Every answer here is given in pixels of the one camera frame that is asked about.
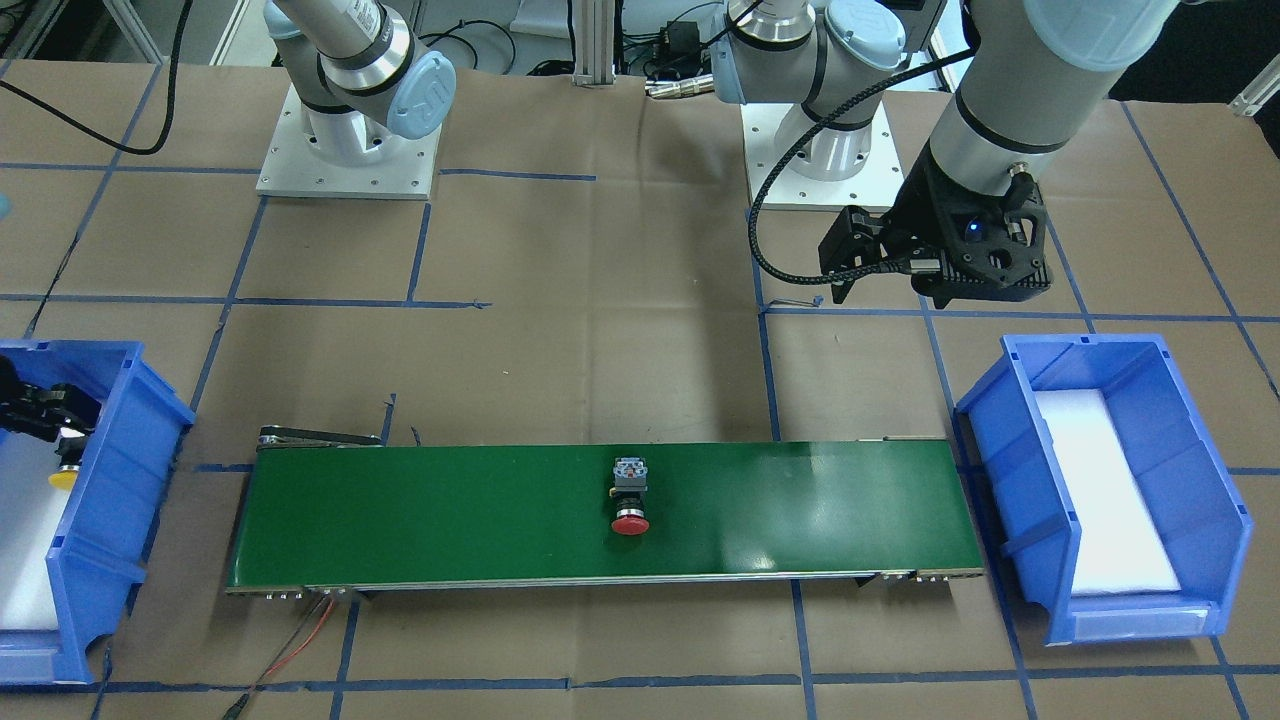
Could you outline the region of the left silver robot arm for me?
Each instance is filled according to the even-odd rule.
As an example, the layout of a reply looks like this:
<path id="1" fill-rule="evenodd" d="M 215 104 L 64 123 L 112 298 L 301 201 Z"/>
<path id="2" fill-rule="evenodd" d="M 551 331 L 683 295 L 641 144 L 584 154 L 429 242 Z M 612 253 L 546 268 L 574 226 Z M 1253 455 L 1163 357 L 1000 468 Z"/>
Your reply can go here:
<path id="1" fill-rule="evenodd" d="M 717 96 L 785 102 L 780 147 L 748 213 L 758 266 L 826 284 L 908 275 L 938 309 L 955 299 L 1023 302 L 1053 282 L 1038 179 L 1123 73 L 1155 44 L 1172 1 L 968 1 L 966 47 L 911 67 L 908 29 L 878 1 L 728 1 L 710 49 Z M 844 208 L 818 247 L 820 269 L 769 263 L 758 217 L 787 169 L 823 181 L 859 172 L 887 88 L 955 61 L 968 68 L 887 211 Z"/>

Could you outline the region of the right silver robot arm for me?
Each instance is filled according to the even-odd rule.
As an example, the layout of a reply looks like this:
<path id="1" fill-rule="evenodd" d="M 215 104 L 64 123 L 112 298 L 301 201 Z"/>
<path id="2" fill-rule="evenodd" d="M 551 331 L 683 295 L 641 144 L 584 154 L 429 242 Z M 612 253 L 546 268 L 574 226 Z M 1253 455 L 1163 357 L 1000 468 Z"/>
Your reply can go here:
<path id="1" fill-rule="evenodd" d="M 307 340 L 323 309 L 370 314 L 388 296 L 288 299 L 293 272 L 334 249 L 337 283 L 358 254 L 408 242 L 404 211 L 374 202 L 288 205 L 253 190 L 250 158 L 268 141 L 285 82 L 307 102 L 296 119 L 353 118 L 367 152 L 421 160 L 408 143 L 436 128 L 454 72 L 398 14 L 374 1 L 271 1 L 285 22 L 283 70 L 23 60 L 3 77 L 3 340 L 174 345 L 160 370 L 178 380 L 211 437 L 223 409 L 307 401 L 303 364 L 261 357 Z"/>

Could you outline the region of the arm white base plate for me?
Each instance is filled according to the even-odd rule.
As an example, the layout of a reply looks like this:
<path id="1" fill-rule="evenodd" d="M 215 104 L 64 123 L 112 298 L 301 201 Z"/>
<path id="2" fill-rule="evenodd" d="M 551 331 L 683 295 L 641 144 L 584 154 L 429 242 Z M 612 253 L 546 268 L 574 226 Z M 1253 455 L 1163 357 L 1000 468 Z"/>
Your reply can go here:
<path id="1" fill-rule="evenodd" d="M 797 104 L 748 104 L 741 118 L 749 197 L 754 199 L 781 155 L 813 123 Z M 762 206 L 837 211 L 854 204 L 883 213 L 893 205 L 902 178 L 888 117 L 878 105 L 868 126 L 823 129 L 801 147 Z"/>
<path id="2" fill-rule="evenodd" d="M 357 111 L 328 114 L 288 88 L 259 173 L 262 196 L 429 200 L 443 135 L 406 140 Z"/>

